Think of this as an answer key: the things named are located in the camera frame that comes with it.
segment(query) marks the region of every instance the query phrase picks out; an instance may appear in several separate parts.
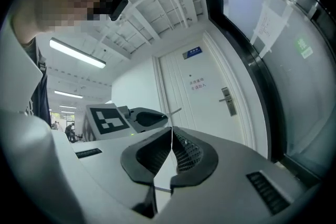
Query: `person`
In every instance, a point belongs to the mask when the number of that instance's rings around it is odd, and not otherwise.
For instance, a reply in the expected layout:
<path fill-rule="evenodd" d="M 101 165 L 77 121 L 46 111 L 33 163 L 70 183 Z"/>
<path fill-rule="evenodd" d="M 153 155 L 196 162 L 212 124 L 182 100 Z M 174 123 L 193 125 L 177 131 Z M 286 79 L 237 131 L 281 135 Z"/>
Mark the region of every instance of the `person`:
<path fill-rule="evenodd" d="M 53 130 L 57 130 L 57 121 L 55 121 L 52 125 L 51 125 L 51 129 Z"/>
<path fill-rule="evenodd" d="M 74 125 L 75 125 L 75 123 L 72 122 L 69 126 L 67 126 L 67 127 L 65 128 L 65 134 L 66 134 L 66 136 L 67 136 L 67 138 L 68 138 L 68 140 L 69 140 L 70 142 L 75 142 L 75 141 L 76 141 L 75 133 L 74 133 L 74 131 L 73 131 L 73 129 L 72 129 L 72 127 L 73 127 Z"/>
<path fill-rule="evenodd" d="M 57 130 L 63 132 L 62 126 L 57 122 Z"/>
<path fill-rule="evenodd" d="M 92 20 L 98 14 L 106 14 L 106 5 L 111 0 L 17 0 L 9 10 L 6 26 L 0 36 L 0 108 L 26 111 L 45 120 L 51 126 L 47 96 L 46 59 L 41 55 L 36 37 L 56 31 L 59 27 L 74 26 L 82 20 Z M 38 67 L 20 52 L 22 47 Z M 16 57 L 26 74 L 17 69 Z"/>

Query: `fluorescent light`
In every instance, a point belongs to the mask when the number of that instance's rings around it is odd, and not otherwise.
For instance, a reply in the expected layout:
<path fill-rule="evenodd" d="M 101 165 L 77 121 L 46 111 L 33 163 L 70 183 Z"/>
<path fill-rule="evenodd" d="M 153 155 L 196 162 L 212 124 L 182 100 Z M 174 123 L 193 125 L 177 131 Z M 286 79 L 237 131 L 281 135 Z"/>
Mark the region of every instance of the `fluorescent light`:
<path fill-rule="evenodd" d="M 67 54 L 69 56 L 72 56 L 78 60 L 87 62 L 93 66 L 104 68 L 106 63 L 102 60 L 99 60 L 91 55 L 86 54 L 85 52 L 82 52 L 80 50 L 75 49 L 74 47 L 57 40 L 56 38 L 52 38 L 49 42 L 49 45 L 51 48 L 58 50 L 60 52 L 63 52 L 64 54 Z"/>
<path fill-rule="evenodd" d="M 76 109 L 75 106 L 66 106 L 66 105 L 60 105 L 61 108 L 66 108 L 66 109 Z"/>
<path fill-rule="evenodd" d="M 56 93 L 56 94 L 65 95 L 65 96 L 69 96 L 69 97 L 83 98 L 83 96 L 81 96 L 81 95 L 75 95 L 75 94 L 66 93 L 66 92 L 55 91 L 55 93 Z"/>

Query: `ceiling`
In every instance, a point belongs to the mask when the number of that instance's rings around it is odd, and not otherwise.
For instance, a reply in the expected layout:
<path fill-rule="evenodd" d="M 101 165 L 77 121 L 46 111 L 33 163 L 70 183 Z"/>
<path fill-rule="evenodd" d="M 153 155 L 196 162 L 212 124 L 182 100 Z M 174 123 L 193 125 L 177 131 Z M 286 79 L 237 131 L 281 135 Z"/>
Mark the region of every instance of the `ceiling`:
<path fill-rule="evenodd" d="M 107 102 L 117 65 L 131 62 L 133 53 L 143 46 L 160 42 L 163 32 L 174 31 L 179 24 L 187 27 L 197 23 L 202 13 L 201 0 L 129 0 L 115 22 L 83 22 L 78 27 L 39 35 L 37 44 L 47 59 L 50 108 L 60 112 L 62 104 L 76 106 L 76 112 L 82 112 L 87 104 Z M 51 37 L 105 61 L 106 66 L 100 69 L 50 48 Z M 83 98 L 63 97 L 54 90 Z"/>

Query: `door lock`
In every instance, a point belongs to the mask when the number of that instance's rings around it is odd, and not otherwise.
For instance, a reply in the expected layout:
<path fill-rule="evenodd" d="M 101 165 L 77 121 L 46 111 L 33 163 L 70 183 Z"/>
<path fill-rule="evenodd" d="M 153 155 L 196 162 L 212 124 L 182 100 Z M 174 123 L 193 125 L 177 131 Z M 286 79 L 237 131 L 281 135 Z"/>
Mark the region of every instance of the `door lock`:
<path fill-rule="evenodd" d="M 226 101 L 227 107 L 231 116 L 237 115 L 235 105 L 233 104 L 232 97 L 230 95 L 229 89 L 227 87 L 222 88 L 222 93 L 224 95 L 223 99 L 220 99 L 220 102 Z"/>

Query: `glass window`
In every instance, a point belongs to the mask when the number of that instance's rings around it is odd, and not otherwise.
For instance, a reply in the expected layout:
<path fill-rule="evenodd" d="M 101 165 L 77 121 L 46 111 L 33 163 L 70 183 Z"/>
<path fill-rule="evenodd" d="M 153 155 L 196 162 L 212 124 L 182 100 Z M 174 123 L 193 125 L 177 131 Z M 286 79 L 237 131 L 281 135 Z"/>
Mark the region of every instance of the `glass window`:
<path fill-rule="evenodd" d="M 326 41 L 286 0 L 224 0 L 224 14 L 274 79 L 285 115 L 285 153 L 322 176 L 336 142 L 336 65 Z"/>

